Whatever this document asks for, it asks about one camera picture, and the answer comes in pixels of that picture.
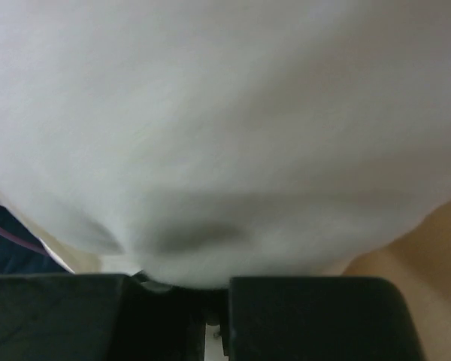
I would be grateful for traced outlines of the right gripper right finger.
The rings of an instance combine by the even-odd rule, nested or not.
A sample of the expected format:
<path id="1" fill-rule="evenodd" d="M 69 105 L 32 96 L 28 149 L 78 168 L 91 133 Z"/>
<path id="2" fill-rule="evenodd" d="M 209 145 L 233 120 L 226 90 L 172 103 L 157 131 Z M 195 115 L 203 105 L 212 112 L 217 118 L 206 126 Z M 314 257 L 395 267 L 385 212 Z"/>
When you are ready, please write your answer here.
<path id="1" fill-rule="evenodd" d="M 382 278 L 234 278 L 232 360 L 425 358 L 402 294 Z"/>

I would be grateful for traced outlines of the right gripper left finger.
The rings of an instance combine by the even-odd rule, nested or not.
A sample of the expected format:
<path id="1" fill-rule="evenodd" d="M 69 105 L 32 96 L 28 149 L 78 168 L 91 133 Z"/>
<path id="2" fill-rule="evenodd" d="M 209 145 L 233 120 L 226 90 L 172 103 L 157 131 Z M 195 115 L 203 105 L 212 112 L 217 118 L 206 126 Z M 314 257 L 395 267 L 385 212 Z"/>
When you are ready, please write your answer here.
<path id="1" fill-rule="evenodd" d="M 0 276 L 0 360 L 202 360 L 180 290 L 125 275 Z"/>

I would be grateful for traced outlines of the cream pillowcase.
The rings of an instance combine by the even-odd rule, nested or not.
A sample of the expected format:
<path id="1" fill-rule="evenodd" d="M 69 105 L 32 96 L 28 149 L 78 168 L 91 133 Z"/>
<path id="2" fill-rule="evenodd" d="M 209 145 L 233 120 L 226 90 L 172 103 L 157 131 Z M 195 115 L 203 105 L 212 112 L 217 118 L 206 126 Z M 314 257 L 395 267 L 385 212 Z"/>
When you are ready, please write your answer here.
<path id="1" fill-rule="evenodd" d="M 451 200 L 451 1 L 0 1 L 0 202 L 75 272 L 341 267 Z"/>

